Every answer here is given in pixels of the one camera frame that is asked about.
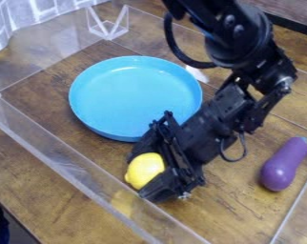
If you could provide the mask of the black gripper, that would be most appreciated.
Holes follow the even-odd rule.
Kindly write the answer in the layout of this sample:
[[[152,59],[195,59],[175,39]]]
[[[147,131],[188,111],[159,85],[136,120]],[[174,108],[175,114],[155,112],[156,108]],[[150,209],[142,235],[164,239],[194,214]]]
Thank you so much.
[[[171,112],[151,124],[135,143],[127,162],[143,153],[160,153],[166,171],[139,191],[142,198],[154,203],[184,198],[198,186],[206,185],[203,168],[218,155],[224,155],[238,141],[230,114],[214,102],[180,125]]]

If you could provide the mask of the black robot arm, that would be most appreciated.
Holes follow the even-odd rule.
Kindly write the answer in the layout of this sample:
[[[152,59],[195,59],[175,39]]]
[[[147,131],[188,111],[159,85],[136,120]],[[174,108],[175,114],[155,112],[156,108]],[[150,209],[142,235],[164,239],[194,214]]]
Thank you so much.
[[[180,61],[198,69],[222,67],[232,71],[215,97],[184,123],[171,112],[155,120],[135,144],[130,158],[162,155],[166,170],[139,190],[143,198],[163,202],[184,198],[206,184],[203,166],[244,142],[283,97],[291,92],[296,68],[274,41],[266,14],[238,0],[163,0],[168,9],[164,33]],[[184,17],[206,36],[210,61],[190,58],[180,50],[172,21]]]

